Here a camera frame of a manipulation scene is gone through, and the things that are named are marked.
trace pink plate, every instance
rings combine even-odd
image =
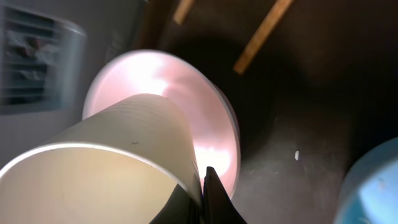
[[[232,197],[240,165],[238,124],[228,100],[187,62],[154,50],[119,56],[95,78],[83,119],[140,93],[161,95],[179,105],[190,123],[202,186],[206,167],[212,166]]]

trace small white object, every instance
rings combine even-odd
[[[296,161],[299,159],[299,154],[300,154],[299,150],[297,150],[296,153],[294,154],[294,159],[296,159]]]

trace brown floor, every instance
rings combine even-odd
[[[233,63],[273,3],[197,0],[180,27],[153,3],[161,35],[147,30],[142,46],[190,62],[230,100],[233,203],[248,223],[331,223],[350,165],[398,136],[398,2],[296,0],[239,77]]]

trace wooden stick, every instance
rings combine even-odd
[[[234,70],[239,75],[243,75],[253,58],[256,56],[263,43],[269,37],[269,34],[274,29],[275,25],[282,18],[286,10],[289,8],[293,0],[277,0],[264,18],[256,33],[252,36],[251,40],[243,50],[238,61],[234,65]]]
[[[195,0],[180,0],[180,4],[178,5],[178,8],[173,16],[174,21],[178,25],[181,25],[182,22],[185,20],[194,2]]]

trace cream colored cup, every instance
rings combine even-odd
[[[0,170],[0,223],[149,223],[177,183],[200,206],[188,122],[170,100],[135,95]]]

